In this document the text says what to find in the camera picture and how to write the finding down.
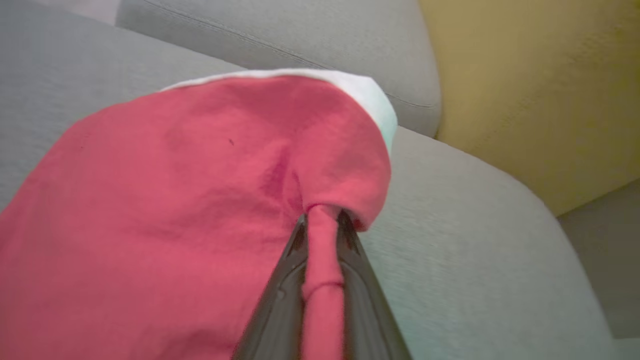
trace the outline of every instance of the gray cushion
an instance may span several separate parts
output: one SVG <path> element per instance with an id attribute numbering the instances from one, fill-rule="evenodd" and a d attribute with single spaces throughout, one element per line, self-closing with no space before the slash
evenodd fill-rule
<path id="1" fill-rule="evenodd" d="M 76 119 L 238 69 L 12 0 L 0 2 L 0 47 L 0 208 Z M 612 358 L 582 268 L 527 188 L 402 128 L 392 164 L 385 209 L 362 241 L 414 359 Z"/>
<path id="2" fill-rule="evenodd" d="M 416 0 L 124 0 L 116 23 L 248 69 L 374 78 L 400 125 L 435 135 L 438 75 Z"/>
<path id="3" fill-rule="evenodd" d="M 0 208 L 76 120 L 236 65 L 38 4 L 0 1 Z"/>

